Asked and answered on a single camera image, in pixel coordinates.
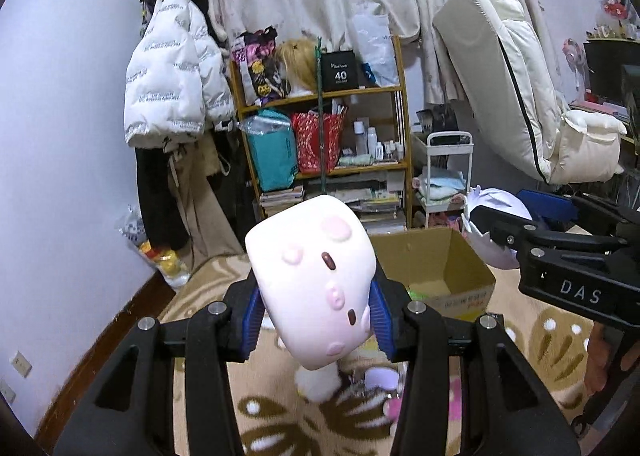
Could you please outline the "person's right hand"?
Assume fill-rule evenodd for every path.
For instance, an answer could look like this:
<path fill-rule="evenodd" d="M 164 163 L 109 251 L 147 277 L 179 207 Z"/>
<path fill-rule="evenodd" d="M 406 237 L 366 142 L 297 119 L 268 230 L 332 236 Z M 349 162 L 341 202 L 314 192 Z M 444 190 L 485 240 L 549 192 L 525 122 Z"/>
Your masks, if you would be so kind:
<path fill-rule="evenodd" d="M 608 380 L 608 364 L 610 364 L 612 346 L 605 340 L 603 332 L 604 326 L 602 324 L 593 323 L 587 348 L 588 358 L 584 379 L 589 395 L 602 391 L 606 380 Z M 639 355 L 640 346 L 636 342 L 620 361 L 620 369 L 623 372 L 631 370 Z"/>

